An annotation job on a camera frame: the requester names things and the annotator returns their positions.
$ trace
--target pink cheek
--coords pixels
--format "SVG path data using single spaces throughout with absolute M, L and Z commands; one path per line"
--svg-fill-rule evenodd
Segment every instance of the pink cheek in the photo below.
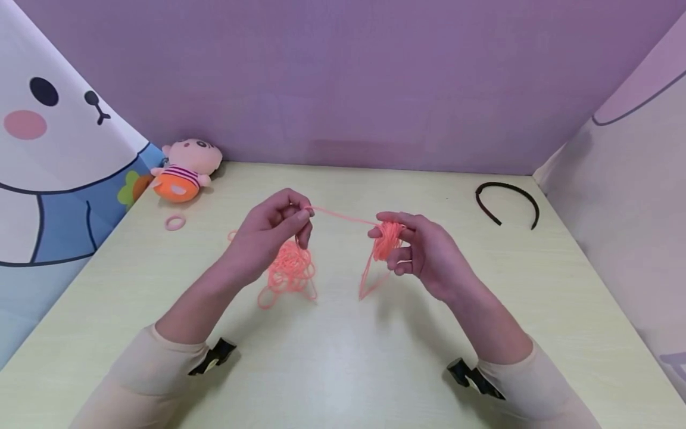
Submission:
M 21 140 L 34 140 L 45 134 L 47 122 L 36 112 L 14 111 L 5 116 L 5 129 Z

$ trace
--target striped shirt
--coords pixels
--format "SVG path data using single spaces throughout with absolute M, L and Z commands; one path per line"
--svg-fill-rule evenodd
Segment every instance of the striped shirt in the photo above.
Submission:
M 198 173 L 188 170 L 176 164 L 171 164 L 169 167 L 165 168 L 162 175 L 169 174 L 171 176 L 183 177 L 191 181 L 197 188 L 200 188 L 200 182 L 198 181 Z

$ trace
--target yarn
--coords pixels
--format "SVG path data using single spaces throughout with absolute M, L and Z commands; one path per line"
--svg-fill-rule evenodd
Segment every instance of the yarn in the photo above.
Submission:
M 359 283 L 359 300 L 369 295 L 374 289 L 379 287 L 389 276 L 390 271 L 376 280 L 369 288 L 365 288 L 367 284 L 367 276 L 369 275 L 369 268 L 372 264 L 372 259 L 375 261 L 386 261 L 393 249 L 402 245 L 400 240 L 400 233 L 405 229 L 405 225 L 397 222 L 382 222 L 374 223 L 363 219 L 352 218 L 350 216 L 342 215 L 331 210 L 323 209 L 322 207 L 306 206 L 303 209 L 312 209 L 321 211 L 323 213 L 336 216 L 341 219 L 349 220 L 351 222 L 359 222 L 373 225 L 381 231 L 381 237 L 374 240 L 372 252 L 367 259 L 367 265 L 362 273 L 362 280 Z M 236 231 L 231 231 L 228 235 L 229 241 L 233 240 Z M 303 250 L 299 247 L 296 240 L 288 240 L 279 249 L 276 259 L 267 268 L 268 277 L 267 285 L 260 291 L 257 296 L 257 305 L 266 310 L 271 308 L 278 299 L 279 295 L 286 292 L 300 292 L 307 299 L 315 301 L 317 299 L 317 290 L 312 281 L 315 274 L 315 266 L 312 262 L 312 256 L 308 250 Z M 313 294 L 307 292 L 307 284 L 312 284 Z M 267 293 L 271 292 L 272 298 L 265 303 Z
M 236 231 L 228 235 L 229 241 L 233 240 Z M 271 308 L 279 295 L 286 292 L 300 292 L 310 301 L 317 299 L 317 290 L 312 278 L 315 268 L 312 256 L 308 250 L 299 247 L 296 240 L 288 240 L 279 249 L 279 253 L 267 268 L 267 285 L 257 295 L 257 305 L 266 310 Z M 307 284 L 312 283 L 312 295 L 307 291 Z
M 381 231 L 381 237 L 374 240 L 374 245 L 372 246 L 372 253 L 367 259 L 367 266 L 362 273 L 362 280 L 359 283 L 359 300 L 362 301 L 364 297 L 369 295 L 374 289 L 379 287 L 390 275 L 390 271 L 386 273 L 382 278 L 376 280 L 373 285 L 369 288 L 365 288 L 367 284 L 367 276 L 369 275 L 369 268 L 372 265 L 372 259 L 375 261 L 386 261 L 390 256 L 390 252 L 394 248 L 400 247 L 403 240 L 400 240 L 400 232 L 405 229 L 405 225 L 399 224 L 397 222 L 382 222 L 380 224 L 369 222 L 367 220 L 351 218 L 350 216 L 342 215 L 331 210 L 323 209 L 322 207 L 307 206 L 305 209 L 313 209 L 316 211 L 322 211 L 324 213 L 336 216 L 341 219 L 350 220 L 351 222 L 360 222 L 364 224 L 369 224 L 377 227 Z

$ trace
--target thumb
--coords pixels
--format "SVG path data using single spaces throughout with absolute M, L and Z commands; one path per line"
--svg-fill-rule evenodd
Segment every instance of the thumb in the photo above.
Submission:
M 309 222 L 309 211 L 300 210 L 290 218 L 284 219 L 282 223 L 272 229 L 274 235 L 280 243 L 284 243 L 289 238 L 296 235 Z

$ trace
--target black clip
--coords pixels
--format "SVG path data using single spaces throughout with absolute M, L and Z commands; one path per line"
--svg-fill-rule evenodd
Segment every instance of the black clip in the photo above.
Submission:
M 188 375 L 200 375 L 211 370 L 215 366 L 219 366 L 228 360 L 228 357 L 236 349 L 236 345 L 220 338 L 217 345 L 207 352 L 205 359 L 198 366 L 193 368 L 193 371 Z
M 455 381 L 462 387 L 469 387 L 469 380 L 471 380 L 482 395 L 489 395 L 496 399 L 505 400 L 502 393 L 500 393 L 498 389 L 481 374 L 479 369 L 470 369 L 463 359 L 458 359 L 448 365 L 448 372 L 450 372 L 450 375 L 452 375 Z

